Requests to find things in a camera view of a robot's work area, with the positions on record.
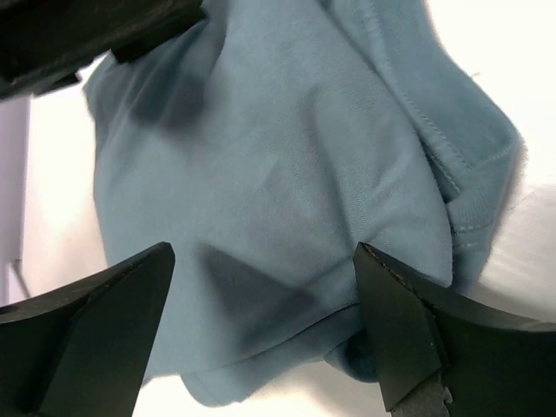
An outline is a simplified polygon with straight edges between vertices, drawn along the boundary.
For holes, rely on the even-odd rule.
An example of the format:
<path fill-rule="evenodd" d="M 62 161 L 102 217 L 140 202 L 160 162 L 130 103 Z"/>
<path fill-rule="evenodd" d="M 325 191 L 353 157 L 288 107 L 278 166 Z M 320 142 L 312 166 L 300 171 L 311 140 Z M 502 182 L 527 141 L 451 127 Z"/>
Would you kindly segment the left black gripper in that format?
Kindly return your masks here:
<path fill-rule="evenodd" d="M 1 3 L 1 96 L 41 96 L 80 81 L 111 53 L 129 63 L 201 21 L 191 0 L 11 0 Z"/>

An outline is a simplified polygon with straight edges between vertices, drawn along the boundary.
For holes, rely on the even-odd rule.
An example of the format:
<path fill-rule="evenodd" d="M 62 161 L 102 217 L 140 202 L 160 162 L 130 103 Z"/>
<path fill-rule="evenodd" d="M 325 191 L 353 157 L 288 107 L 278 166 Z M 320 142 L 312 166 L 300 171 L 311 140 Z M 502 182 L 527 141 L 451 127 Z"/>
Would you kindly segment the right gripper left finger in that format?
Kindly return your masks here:
<path fill-rule="evenodd" d="M 3 306 L 1 415 L 132 415 L 174 266 L 173 249 L 161 242 Z"/>

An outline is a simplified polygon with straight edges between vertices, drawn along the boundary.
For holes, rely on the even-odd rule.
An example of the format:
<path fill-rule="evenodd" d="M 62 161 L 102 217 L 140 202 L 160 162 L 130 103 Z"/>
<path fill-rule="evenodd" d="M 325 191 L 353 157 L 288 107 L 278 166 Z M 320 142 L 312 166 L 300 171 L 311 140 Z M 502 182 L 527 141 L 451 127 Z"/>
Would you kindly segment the blue-grey t-shirt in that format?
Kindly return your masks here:
<path fill-rule="evenodd" d="M 175 271 L 145 376 L 203 405 L 326 361 L 374 380 L 352 258 L 478 279 L 520 137 L 445 54 L 421 1 L 207 1 L 85 84 L 94 198 L 115 263 Z"/>

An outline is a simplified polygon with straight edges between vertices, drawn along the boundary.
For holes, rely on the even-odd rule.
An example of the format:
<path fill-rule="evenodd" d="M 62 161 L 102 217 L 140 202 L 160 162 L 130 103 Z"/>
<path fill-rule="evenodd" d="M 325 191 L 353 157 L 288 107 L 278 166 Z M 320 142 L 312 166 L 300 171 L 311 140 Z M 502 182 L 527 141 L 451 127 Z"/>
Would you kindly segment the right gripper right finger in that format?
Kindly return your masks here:
<path fill-rule="evenodd" d="M 365 243 L 353 261 L 391 415 L 554 415 L 553 323 L 473 301 Z"/>

